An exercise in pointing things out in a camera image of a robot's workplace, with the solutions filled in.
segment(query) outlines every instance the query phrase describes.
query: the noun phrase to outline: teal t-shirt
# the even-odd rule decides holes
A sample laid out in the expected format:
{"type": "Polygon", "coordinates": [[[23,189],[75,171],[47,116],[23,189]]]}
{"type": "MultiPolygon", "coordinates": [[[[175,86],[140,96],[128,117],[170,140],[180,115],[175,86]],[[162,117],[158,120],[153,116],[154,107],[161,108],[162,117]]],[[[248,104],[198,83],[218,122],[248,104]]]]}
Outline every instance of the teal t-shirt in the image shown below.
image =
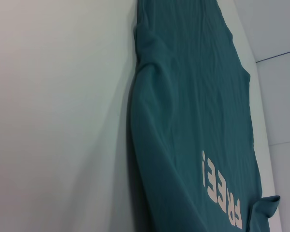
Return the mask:
{"type": "Polygon", "coordinates": [[[131,131],[159,232],[268,232],[250,76],[216,0],[138,0],[131,131]]]}

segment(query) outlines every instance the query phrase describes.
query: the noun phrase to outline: fabric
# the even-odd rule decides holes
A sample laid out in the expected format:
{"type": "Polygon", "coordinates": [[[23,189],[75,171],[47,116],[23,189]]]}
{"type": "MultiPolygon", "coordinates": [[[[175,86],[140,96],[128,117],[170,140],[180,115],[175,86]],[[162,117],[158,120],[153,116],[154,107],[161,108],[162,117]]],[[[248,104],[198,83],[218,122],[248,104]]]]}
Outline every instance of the fabric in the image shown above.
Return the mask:
{"type": "Polygon", "coordinates": [[[269,231],[250,76],[216,0],[139,0],[131,132],[159,232],[269,231]]]}

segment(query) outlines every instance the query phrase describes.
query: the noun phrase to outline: white surface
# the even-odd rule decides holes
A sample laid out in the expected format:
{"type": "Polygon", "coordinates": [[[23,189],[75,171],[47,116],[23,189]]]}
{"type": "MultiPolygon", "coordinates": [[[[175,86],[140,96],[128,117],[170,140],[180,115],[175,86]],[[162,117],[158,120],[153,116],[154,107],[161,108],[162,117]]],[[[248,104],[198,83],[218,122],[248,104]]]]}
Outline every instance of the white surface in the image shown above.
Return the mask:
{"type": "Polygon", "coordinates": [[[234,0],[256,61],[290,51],[290,0],[234,0]]]}
{"type": "Polygon", "coordinates": [[[290,143],[270,146],[277,194],[281,196],[281,225],[290,232],[290,143]]]}
{"type": "Polygon", "coordinates": [[[290,142],[290,53],[257,67],[269,145],[290,142]]]}
{"type": "MultiPolygon", "coordinates": [[[[273,195],[256,66],[233,1],[218,2],[251,73],[256,156],[273,195]]],[[[0,232],[137,227],[125,144],[135,13],[134,0],[0,0],[0,232]]]]}

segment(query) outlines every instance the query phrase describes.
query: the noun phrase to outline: t-shirt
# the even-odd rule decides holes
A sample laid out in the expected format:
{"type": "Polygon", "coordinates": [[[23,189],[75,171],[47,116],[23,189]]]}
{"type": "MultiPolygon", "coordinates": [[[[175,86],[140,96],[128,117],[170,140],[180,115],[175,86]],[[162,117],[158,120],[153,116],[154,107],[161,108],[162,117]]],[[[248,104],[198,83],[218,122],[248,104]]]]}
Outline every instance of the t-shirt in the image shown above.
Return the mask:
{"type": "Polygon", "coordinates": [[[216,0],[138,0],[135,153],[159,232],[269,231],[242,67],[216,0]]]}

